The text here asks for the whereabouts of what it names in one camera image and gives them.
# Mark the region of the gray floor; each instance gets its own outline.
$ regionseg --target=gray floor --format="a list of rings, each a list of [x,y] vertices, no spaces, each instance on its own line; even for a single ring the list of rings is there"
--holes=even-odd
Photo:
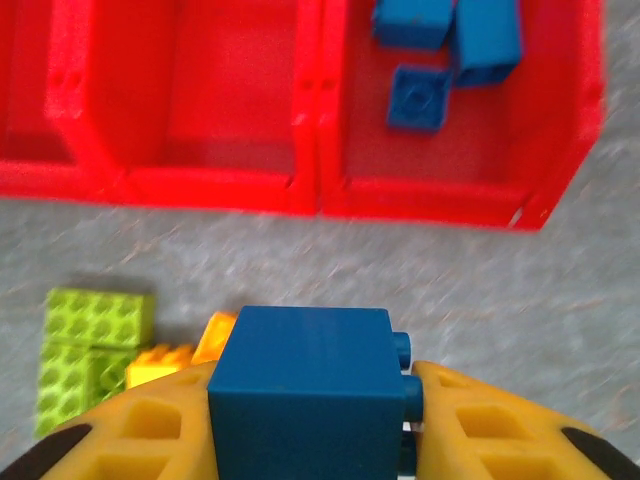
[[[47,290],[105,281],[155,289],[172,343],[246,303],[388,308],[416,358],[578,417],[640,461],[640,3],[608,14],[608,127],[537,236],[0,203],[0,467],[31,442]]]

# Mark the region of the yellow lego brick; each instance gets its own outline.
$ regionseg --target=yellow lego brick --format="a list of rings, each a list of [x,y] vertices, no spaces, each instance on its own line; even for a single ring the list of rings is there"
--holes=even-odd
[[[218,361],[229,340],[233,326],[238,316],[233,313],[216,312],[209,320],[209,324],[200,339],[196,353],[193,354],[193,365]]]
[[[182,345],[171,350],[169,345],[142,352],[127,367],[127,388],[137,387],[160,377],[184,370],[191,365],[193,347]]]

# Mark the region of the lime green lego brick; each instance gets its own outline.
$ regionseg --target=lime green lego brick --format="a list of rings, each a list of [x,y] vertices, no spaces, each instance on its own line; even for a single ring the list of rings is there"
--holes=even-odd
[[[49,339],[110,348],[150,344],[155,300],[149,295],[54,288],[47,297]]]
[[[137,350],[116,352],[95,349],[91,351],[90,408],[124,392],[126,369],[137,356]]]
[[[87,410],[89,367],[88,348],[45,342],[40,353],[37,436]]]

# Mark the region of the blue lego brick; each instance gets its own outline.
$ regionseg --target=blue lego brick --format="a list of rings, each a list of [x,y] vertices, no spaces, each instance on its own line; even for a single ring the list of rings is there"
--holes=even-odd
[[[518,0],[459,0],[451,50],[456,86],[506,80],[523,56]]]
[[[208,385],[220,480],[395,480],[422,405],[397,340],[386,310],[243,308]]]
[[[453,0],[378,0],[373,34],[386,47],[438,50],[453,20]]]
[[[447,118],[452,83],[450,71],[399,67],[393,78],[387,124],[437,132]]]

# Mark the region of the plastic building block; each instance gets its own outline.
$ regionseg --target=plastic building block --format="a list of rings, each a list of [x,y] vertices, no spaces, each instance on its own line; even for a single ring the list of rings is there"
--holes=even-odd
[[[452,55],[458,87],[498,84],[522,60],[518,0],[459,0]]]
[[[134,349],[151,341],[153,315],[152,296],[54,288],[45,333],[59,342]]]
[[[227,340],[236,323],[237,315],[232,313],[216,312],[200,339],[198,348],[193,354],[191,363],[199,365],[204,362],[217,361],[224,350]]]
[[[190,345],[182,345],[175,350],[170,350],[169,345],[158,345],[142,352],[127,367],[127,388],[137,387],[183,370],[191,365],[192,357],[193,347]]]
[[[437,132],[447,117],[453,77],[449,71],[400,67],[391,89],[391,127]]]
[[[137,355],[138,352],[136,350],[128,352],[92,350],[90,352],[90,408],[124,392],[126,369]]]
[[[403,378],[385,310],[243,308],[208,386],[220,480],[397,478]]]
[[[438,50],[452,20],[452,0],[378,0],[373,32],[386,47]]]
[[[91,365],[86,347],[47,342],[40,354],[36,435],[83,413],[90,395]]]

